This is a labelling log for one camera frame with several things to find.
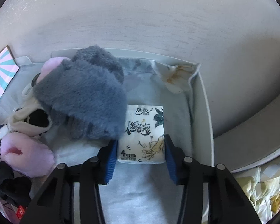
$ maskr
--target black cloth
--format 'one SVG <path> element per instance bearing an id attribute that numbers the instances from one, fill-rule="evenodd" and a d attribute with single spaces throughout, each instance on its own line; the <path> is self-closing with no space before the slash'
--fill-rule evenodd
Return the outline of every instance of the black cloth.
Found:
<path id="1" fill-rule="evenodd" d="M 27 207 L 30 204 L 31 180 L 27 177 L 14 178 L 12 168 L 4 161 L 0 162 L 0 198 L 15 207 Z"/>

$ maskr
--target gray fabric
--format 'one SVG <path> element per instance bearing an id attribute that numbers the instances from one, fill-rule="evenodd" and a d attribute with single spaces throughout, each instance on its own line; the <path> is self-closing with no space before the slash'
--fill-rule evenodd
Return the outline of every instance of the gray fabric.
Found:
<path id="1" fill-rule="evenodd" d="M 93 45 L 85 49 L 80 49 L 72 58 L 72 61 L 77 60 L 85 60 L 90 64 L 106 68 L 114 74 L 116 79 L 121 84 L 123 83 L 124 74 L 121 65 L 118 63 L 118 59 L 107 52 L 105 49 L 100 48 L 97 45 Z"/>
<path id="2" fill-rule="evenodd" d="M 124 131 L 126 94 L 106 68 L 63 60 L 33 92 L 53 123 L 65 123 L 73 139 L 118 139 Z"/>

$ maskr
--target striped poster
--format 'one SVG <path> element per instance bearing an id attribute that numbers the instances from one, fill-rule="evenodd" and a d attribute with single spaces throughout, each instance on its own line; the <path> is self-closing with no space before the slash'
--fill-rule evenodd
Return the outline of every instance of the striped poster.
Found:
<path id="1" fill-rule="evenodd" d="M 0 52 L 0 98 L 18 69 L 8 47 L 5 47 Z"/>

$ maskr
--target pink fluffy slipper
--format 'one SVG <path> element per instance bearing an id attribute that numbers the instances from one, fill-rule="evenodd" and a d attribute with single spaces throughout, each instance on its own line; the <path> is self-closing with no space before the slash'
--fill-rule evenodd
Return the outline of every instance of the pink fluffy slipper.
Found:
<path id="1" fill-rule="evenodd" d="M 63 60 L 70 60 L 67 57 L 54 57 L 50 58 L 45 62 L 43 67 L 41 68 L 41 74 L 37 78 L 36 82 L 39 83 L 46 75 L 48 75 L 53 69 L 61 64 Z"/>
<path id="2" fill-rule="evenodd" d="M 8 133 L 1 141 L 1 160 L 27 177 L 50 173 L 54 154 L 47 145 L 19 132 Z"/>

